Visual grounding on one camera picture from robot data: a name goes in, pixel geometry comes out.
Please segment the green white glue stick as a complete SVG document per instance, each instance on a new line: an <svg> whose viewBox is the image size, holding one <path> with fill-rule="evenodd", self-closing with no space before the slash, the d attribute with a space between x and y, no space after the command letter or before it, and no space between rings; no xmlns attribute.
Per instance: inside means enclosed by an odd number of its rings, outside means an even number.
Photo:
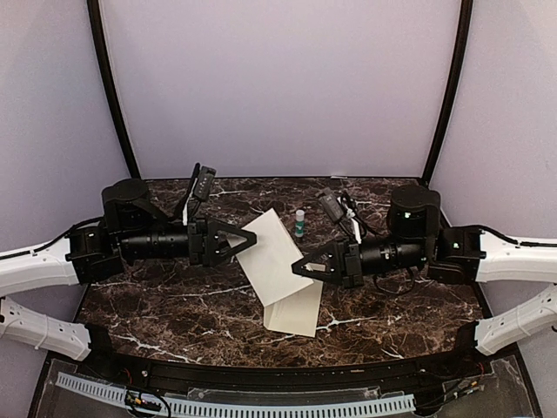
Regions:
<svg viewBox="0 0 557 418"><path fill-rule="evenodd" d="M301 238L304 236L305 231L305 211L298 209L295 212L295 236Z"/></svg>

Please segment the spare white paper sheet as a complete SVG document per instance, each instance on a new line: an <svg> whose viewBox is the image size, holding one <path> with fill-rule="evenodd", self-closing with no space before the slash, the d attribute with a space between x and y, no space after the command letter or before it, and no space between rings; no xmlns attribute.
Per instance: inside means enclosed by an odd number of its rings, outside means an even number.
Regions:
<svg viewBox="0 0 557 418"><path fill-rule="evenodd" d="M292 264L302 254L274 209L258 216L245 230L257 235L257 243L236 258L264 307L313 283L312 279L292 272Z"/></svg>

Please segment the cream paper envelope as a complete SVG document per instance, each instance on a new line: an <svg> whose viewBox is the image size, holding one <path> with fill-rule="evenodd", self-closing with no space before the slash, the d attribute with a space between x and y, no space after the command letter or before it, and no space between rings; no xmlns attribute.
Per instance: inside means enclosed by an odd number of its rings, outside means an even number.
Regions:
<svg viewBox="0 0 557 418"><path fill-rule="evenodd" d="M264 309L264 327L273 332L314 338L317 329L323 283L310 286Z"/></svg>

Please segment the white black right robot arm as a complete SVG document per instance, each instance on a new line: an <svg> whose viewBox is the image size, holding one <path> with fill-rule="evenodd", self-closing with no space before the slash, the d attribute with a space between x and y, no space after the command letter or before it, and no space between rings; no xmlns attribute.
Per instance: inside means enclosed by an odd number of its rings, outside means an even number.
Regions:
<svg viewBox="0 0 557 418"><path fill-rule="evenodd" d="M456 349L444 369L461 378L476 366L478 353L502 348L556 327L556 243L550 239L514 238L488 226L444 227L440 194L421 185L403 185L391 193L388 234L369 232L334 239L292 264L292 272L344 288L360 287L366 276L426 270L429 279L447 285L499 280L546 282L533 298L488 319L460 327Z"/></svg>

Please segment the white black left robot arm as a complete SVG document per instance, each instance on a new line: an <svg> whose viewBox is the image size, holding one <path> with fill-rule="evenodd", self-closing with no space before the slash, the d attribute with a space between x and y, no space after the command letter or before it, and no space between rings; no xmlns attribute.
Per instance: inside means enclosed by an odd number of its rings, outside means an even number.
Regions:
<svg viewBox="0 0 557 418"><path fill-rule="evenodd" d="M103 189L104 214L55 239L1 255L1 335L87 361L105 380L123 372L104 327L66 322L15 302L15 293L54 286L89 285L124 272L137 260L188 260L216 266L254 246L257 236L211 217L199 217L181 199L168 215L151 200L148 185L126 179Z"/></svg>

